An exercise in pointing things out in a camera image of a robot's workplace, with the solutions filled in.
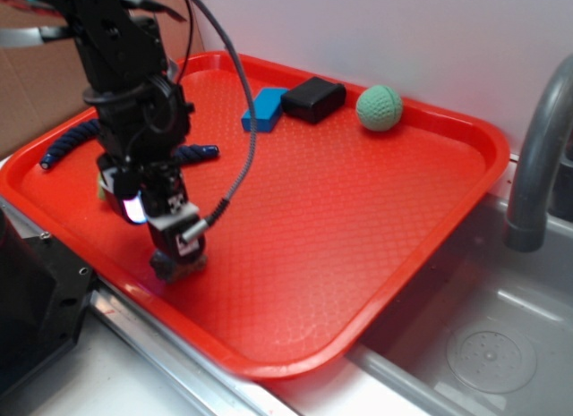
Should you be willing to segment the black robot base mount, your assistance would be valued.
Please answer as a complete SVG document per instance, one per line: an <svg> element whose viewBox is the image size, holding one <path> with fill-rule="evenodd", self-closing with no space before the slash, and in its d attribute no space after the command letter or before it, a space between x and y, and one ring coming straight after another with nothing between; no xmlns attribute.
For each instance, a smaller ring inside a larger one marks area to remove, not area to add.
<svg viewBox="0 0 573 416"><path fill-rule="evenodd" d="M1 215L2 397L77 344L95 281L58 239L23 238Z"/></svg>

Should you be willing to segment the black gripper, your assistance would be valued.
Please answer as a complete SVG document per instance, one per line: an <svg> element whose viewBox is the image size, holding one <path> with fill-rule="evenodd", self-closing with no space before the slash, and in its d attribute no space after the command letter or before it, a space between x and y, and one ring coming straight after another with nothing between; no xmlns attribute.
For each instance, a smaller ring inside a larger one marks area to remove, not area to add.
<svg viewBox="0 0 573 416"><path fill-rule="evenodd" d="M186 241L184 230L199 221L184 187L179 166L172 161L147 166L118 165L108 154L97 160L108 186L107 204L131 225L147 225L155 247L177 264L192 264L204 254L203 235Z"/></svg>

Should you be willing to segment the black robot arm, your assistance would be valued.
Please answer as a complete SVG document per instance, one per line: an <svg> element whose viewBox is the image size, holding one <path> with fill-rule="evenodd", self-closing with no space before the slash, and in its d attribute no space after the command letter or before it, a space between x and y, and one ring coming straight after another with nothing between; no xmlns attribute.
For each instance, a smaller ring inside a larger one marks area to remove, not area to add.
<svg viewBox="0 0 573 416"><path fill-rule="evenodd" d="M98 159L107 191L123 203L141 199L156 247L155 266L185 266L204 251L201 237L185 238L198 224L175 150L190 130L191 103L168 70L158 23L130 10L163 12L153 0L18 0L59 14L66 22L39 28L39 43L74 40L90 84L84 101L98 114Z"/></svg>

